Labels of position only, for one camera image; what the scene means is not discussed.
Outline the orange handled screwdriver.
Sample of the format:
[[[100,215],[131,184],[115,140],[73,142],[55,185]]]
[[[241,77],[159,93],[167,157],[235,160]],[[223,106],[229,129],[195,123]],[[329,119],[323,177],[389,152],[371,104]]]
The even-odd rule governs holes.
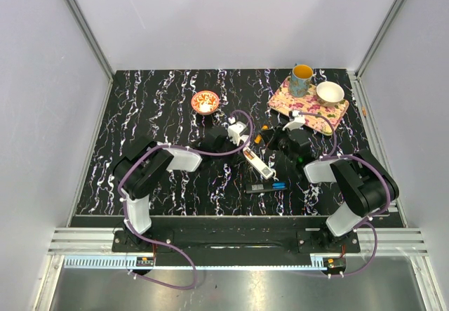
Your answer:
[[[262,130],[265,131],[265,130],[267,130],[268,128],[269,128],[269,127],[268,127],[267,125],[264,125],[264,126],[262,127]],[[254,143],[255,143],[256,145],[259,145],[262,141],[263,141],[262,135],[261,135],[260,133],[257,134],[257,136],[256,136],[255,139],[254,139]]]

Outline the white remote orange batteries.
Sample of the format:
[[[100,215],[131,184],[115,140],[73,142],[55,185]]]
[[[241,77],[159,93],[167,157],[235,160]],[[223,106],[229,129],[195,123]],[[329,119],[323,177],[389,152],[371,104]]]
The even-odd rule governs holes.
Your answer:
[[[253,158],[249,159],[245,155],[245,151],[251,151]],[[272,168],[269,168],[268,165],[266,165],[261,158],[259,158],[254,151],[252,151],[250,148],[245,147],[243,149],[243,155],[246,159],[246,161],[265,179],[268,180],[275,175],[275,171]]]

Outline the black remote blue batteries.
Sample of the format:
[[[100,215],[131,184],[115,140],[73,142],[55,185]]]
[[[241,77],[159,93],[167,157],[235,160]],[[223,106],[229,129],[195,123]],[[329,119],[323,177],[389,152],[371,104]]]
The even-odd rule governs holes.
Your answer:
[[[273,183],[285,183],[285,182],[274,181],[274,182],[269,182],[269,183],[247,184],[245,187],[245,193],[246,194],[261,194],[261,193],[267,193],[267,192],[283,191],[283,190],[273,189]]]

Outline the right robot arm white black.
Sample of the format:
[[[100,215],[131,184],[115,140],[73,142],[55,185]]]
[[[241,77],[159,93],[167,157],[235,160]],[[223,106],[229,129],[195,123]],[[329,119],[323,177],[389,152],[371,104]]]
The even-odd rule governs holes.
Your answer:
[[[263,129],[260,136],[269,150],[280,151],[301,178],[309,183],[336,183],[343,204],[330,215],[319,235],[328,252],[338,250],[344,236],[373,215],[385,212],[399,196],[399,187],[370,150],[314,158],[309,133],[280,126]]]

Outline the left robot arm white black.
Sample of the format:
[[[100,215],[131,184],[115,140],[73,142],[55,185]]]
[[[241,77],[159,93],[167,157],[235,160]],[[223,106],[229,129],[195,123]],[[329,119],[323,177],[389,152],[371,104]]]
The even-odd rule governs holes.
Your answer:
[[[147,138],[134,143],[130,152],[113,167],[117,189],[127,212],[123,231],[128,244],[139,252],[151,246],[149,198],[167,172],[199,173],[215,159],[232,158],[250,142],[254,128],[248,129],[248,135],[244,134],[246,130],[240,121],[229,128],[218,126],[209,130],[193,147]]]

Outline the floral tray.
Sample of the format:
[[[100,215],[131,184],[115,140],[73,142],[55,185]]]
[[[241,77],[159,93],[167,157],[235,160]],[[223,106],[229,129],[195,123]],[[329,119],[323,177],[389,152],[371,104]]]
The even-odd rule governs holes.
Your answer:
[[[302,98],[296,98],[289,94],[289,85],[290,76],[287,76],[275,94],[268,101],[268,106],[271,109],[287,117],[289,117],[290,112],[294,110],[320,114],[330,121],[334,129],[339,126],[343,116],[349,108],[348,100],[343,99],[336,105],[326,107],[319,102],[315,85],[311,84],[308,93]]]

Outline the orange patterned small bowl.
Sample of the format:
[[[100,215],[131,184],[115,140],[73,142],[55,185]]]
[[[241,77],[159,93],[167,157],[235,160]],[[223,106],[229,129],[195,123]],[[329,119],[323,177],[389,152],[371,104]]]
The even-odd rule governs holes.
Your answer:
[[[193,110],[200,115],[214,113],[220,104],[218,95],[212,91],[199,91],[195,93],[191,100]]]

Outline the blue mug yellow inside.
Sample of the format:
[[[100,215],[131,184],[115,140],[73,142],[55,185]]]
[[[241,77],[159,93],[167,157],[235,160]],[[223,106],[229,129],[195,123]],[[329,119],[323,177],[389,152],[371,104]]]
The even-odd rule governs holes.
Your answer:
[[[290,74],[288,92],[296,98],[304,97],[309,90],[313,69],[308,65],[296,65]]]

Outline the cream white bowl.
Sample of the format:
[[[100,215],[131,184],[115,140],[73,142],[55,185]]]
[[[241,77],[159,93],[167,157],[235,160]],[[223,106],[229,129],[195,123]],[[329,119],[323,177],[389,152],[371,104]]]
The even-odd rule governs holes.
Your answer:
[[[321,105],[330,107],[344,100],[344,90],[339,84],[323,81],[316,87],[316,96]]]

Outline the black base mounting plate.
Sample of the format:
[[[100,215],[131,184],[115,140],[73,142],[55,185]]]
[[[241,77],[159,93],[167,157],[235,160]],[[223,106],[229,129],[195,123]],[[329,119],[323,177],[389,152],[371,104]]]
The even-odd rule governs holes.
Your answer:
[[[165,242],[153,246],[121,226],[114,231],[115,253],[154,252],[158,266],[183,266],[187,261],[171,249],[183,250],[197,267],[299,266],[312,254],[359,254],[358,236],[334,238],[323,217],[161,217],[152,219],[144,236]]]

